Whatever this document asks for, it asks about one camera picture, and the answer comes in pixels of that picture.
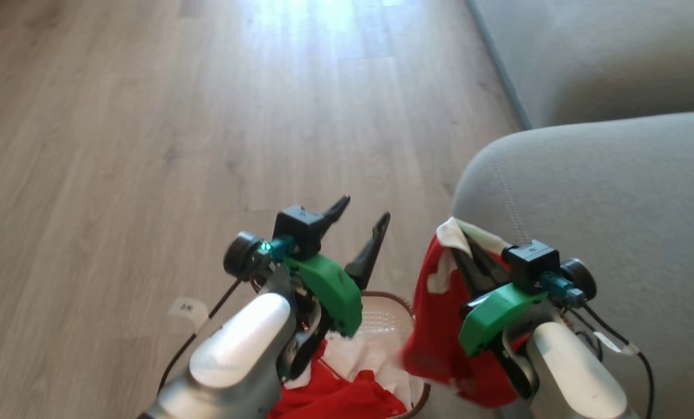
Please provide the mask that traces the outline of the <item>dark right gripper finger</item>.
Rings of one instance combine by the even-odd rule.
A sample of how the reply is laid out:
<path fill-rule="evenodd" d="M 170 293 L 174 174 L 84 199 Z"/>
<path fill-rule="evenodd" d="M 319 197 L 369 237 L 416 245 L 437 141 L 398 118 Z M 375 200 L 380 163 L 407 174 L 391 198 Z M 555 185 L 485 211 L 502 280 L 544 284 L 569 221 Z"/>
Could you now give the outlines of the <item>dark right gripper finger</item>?
<path fill-rule="evenodd" d="M 494 260 L 482 249 L 472 247 L 469 254 L 455 249 L 455 263 L 470 296 L 481 296 L 498 287 L 493 277 Z"/>
<path fill-rule="evenodd" d="M 466 232 L 468 254 L 472 247 L 482 249 L 490 259 L 494 260 L 493 274 L 508 274 L 509 264 L 504 261 L 503 255 L 509 245 L 499 236 L 489 232 Z"/>

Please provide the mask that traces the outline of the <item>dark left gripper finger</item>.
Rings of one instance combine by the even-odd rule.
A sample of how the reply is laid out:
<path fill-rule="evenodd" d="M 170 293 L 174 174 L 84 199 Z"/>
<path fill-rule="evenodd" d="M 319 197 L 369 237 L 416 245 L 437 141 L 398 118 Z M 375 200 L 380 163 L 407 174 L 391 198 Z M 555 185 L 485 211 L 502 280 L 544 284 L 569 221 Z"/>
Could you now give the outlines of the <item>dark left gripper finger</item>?
<path fill-rule="evenodd" d="M 352 262 L 345 266 L 345 273 L 360 290 L 366 290 L 376 266 L 377 257 L 390 224 L 391 215 L 385 212 L 371 229 L 371 237 Z"/>
<path fill-rule="evenodd" d="M 326 231 L 336 222 L 339 221 L 342 214 L 350 203 L 350 196 L 345 194 L 337 200 L 330 208 L 321 213 L 321 236 L 325 236 Z"/>

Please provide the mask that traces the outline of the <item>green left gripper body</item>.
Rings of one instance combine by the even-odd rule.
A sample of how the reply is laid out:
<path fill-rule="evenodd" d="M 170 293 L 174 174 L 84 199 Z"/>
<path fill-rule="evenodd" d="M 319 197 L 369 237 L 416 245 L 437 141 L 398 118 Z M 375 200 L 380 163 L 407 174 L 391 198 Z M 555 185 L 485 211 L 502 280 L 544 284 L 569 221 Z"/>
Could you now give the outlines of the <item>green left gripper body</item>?
<path fill-rule="evenodd" d="M 307 324 L 310 339 L 323 339 L 330 331 L 352 338 L 362 324 L 362 295 L 339 264 L 317 254 L 305 261 L 284 259 L 296 323 Z"/>

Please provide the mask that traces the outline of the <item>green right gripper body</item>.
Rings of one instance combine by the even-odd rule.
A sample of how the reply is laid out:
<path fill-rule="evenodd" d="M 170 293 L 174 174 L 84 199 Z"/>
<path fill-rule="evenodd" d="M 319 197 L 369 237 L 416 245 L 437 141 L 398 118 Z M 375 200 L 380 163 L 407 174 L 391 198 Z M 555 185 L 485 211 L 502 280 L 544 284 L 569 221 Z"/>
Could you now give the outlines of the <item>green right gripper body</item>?
<path fill-rule="evenodd" d="M 494 289 L 462 321 L 458 340 L 467 356 L 474 356 L 508 326 L 516 324 L 548 292 L 530 294 L 513 283 Z"/>

